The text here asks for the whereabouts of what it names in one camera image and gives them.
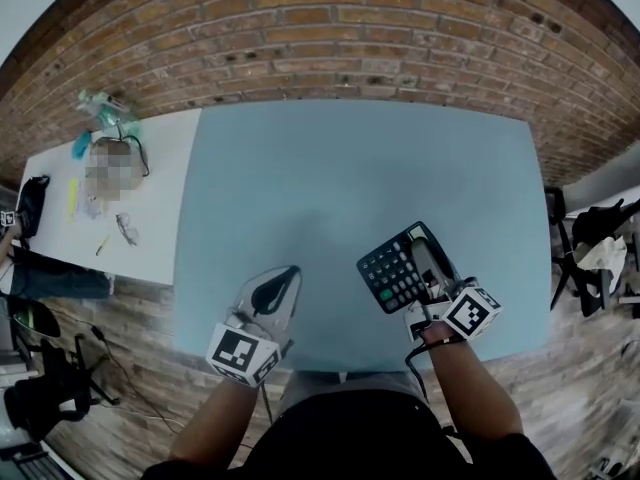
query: white cloth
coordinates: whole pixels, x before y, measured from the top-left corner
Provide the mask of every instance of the white cloth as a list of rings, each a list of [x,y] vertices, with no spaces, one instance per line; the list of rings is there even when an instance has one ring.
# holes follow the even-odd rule
[[[9,254],[13,254],[13,247],[9,249]],[[0,265],[0,292],[8,295],[11,293],[11,284],[13,283],[13,261],[8,256]]]
[[[582,270],[607,269],[611,271],[613,279],[611,280],[609,293],[613,293],[616,289],[618,279],[624,268],[626,256],[627,244],[624,242],[623,237],[614,240],[608,236],[591,248],[585,243],[580,243],[574,252],[578,268]]]

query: eyeglasses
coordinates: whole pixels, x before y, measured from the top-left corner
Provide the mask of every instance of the eyeglasses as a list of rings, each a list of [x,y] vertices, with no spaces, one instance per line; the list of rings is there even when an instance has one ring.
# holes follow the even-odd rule
[[[119,213],[116,215],[118,229],[129,245],[138,245],[140,241],[140,233],[131,226],[131,216],[128,213]]]

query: brick wall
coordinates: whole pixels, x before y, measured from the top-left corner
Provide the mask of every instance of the brick wall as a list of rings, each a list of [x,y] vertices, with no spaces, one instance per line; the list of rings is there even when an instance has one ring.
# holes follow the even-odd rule
[[[639,37],[608,0],[59,0],[0,69],[0,181],[95,128],[89,88],[143,117],[300,98],[513,117],[564,184],[634,141]]]

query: calculator keypad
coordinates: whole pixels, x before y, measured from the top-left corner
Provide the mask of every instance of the calculator keypad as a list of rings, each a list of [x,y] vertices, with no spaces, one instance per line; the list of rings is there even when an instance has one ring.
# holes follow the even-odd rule
[[[401,234],[358,262],[362,277],[387,313],[411,304],[424,289],[409,247],[410,241]]]

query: gray pants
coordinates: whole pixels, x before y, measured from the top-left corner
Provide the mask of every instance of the gray pants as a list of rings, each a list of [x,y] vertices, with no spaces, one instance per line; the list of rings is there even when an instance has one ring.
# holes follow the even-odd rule
[[[427,401],[422,396],[422,391],[420,391],[418,381],[409,372],[349,373],[347,380],[341,383],[340,377],[334,372],[301,371],[291,374],[280,400],[278,416],[294,405],[315,395],[368,389],[398,391],[415,396],[422,403],[427,404]]]
[[[88,270],[30,251],[14,248],[10,295],[38,300],[45,297],[106,299],[111,284],[96,270]]]

